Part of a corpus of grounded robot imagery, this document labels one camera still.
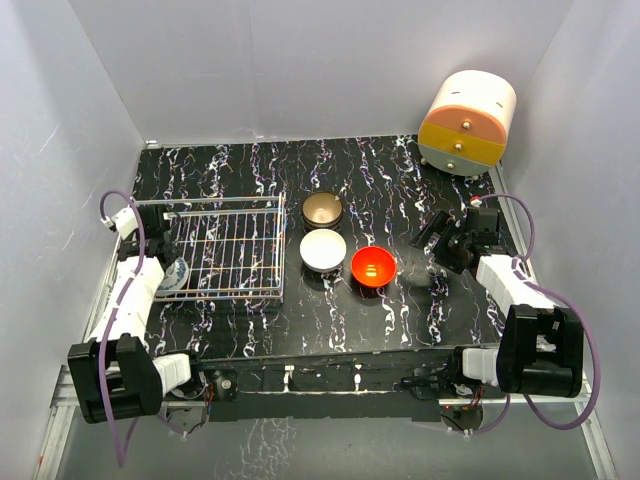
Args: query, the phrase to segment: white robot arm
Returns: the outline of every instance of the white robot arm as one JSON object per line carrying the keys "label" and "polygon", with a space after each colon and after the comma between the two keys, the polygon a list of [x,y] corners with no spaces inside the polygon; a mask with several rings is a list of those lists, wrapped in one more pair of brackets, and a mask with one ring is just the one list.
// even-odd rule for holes
{"label": "white robot arm", "polygon": [[456,347],[448,380],[574,397],[582,385],[582,324],[571,309],[527,286],[534,282],[522,263],[499,245],[499,218],[493,208],[469,207],[462,221],[439,211],[411,242],[425,248],[437,235],[435,261],[457,274],[468,269],[507,318],[499,348]]}
{"label": "white robot arm", "polygon": [[[90,423],[105,420],[96,375],[100,342],[109,342],[106,375],[115,418],[155,414],[168,392],[190,382],[198,383],[193,355],[189,352],[170,353],[154,360],[148,354],[144,335],[151,305],[166,278],[167,270],[176,260],[168,235],[165,235],[168,224],[164,222],[162,212],[158,211],[158,207],[149,209],[152,210],[145,212],[140,209],[146,220],[145,230],[150,235],[145,246],[142,268],[137,275],[135,268],[139,261],[139,247],[133,236],[137,223],[132,209],[124,208],[104,221],[122,239],[116,278],[107,306],[89,340],[73,345],[68,355],[80,406],[85,419]],[[126,295],[118,303],[125,284],[132,277],[133,281]],[[108,338],[105,338],[105,330],[114,308],[117,308],[116,321]]]}

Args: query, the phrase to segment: red bowl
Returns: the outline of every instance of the red bowl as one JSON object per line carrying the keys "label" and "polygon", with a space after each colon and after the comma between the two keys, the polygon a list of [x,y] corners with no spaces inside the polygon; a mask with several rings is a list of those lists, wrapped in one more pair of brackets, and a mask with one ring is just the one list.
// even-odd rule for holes
{"label": "red bowl", "polygon": [[365,287],[383,287],[398,271],[396,261],[387,250],[380,247],[364,247],[351,259],[351,273]]}

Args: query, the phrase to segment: bowl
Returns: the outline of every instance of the bowl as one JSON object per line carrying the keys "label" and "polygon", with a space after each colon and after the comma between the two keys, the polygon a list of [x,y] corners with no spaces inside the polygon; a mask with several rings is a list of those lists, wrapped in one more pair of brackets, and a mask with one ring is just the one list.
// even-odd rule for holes
{"label": "bowl", "polygon": [[340,266],[347,244],[339,233],[320,228],[307,233],[300,242],[300,256],[314,272],[330,272]]}
{"label": "bowl", "polygon": [[351,259],[351,273],[365,287],[384,287],[393,280],[397,271],[393,255],[384,248],[364,247]]}
{"label": "bowl", "polygon": [[313,193],[302,204],[302,218],[310,228],[333,230],[340,224],[343,212],[340,197],[331,192]]}

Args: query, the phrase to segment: wire rack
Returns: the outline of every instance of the wire rack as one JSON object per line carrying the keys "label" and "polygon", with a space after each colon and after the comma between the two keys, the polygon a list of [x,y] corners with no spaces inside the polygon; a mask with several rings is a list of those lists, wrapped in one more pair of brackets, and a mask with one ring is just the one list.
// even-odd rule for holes
{"label": "wire rack", "polygon": [[158,302],[284,297],[285,194],[149,200],[165,204],[171,239],[189,265],[184,288]]}

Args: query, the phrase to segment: table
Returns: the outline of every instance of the table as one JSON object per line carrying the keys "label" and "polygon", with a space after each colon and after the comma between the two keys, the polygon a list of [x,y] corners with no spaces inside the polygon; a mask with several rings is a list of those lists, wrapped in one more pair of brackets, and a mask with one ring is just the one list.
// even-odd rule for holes
{"label": "table", "polygon": [[[212,359],[498,341],[504,318],[486,291],[468,273],[451,274],[409,246],[435,210],[461,218],[472,195],[492,192],[489,176],[454,177],[420,159],[412,136],[144,150],[138,200],[287,195],[284,304],[155,304],[147,326],[152,351],[193,348]],[[334,273],[311,272],[298,251],[301,205],[315,191],[335,192],[345,205],[347,257]],[[349,265],[366,245],[389,249],[398,262],[395,280],[373,295]]]}

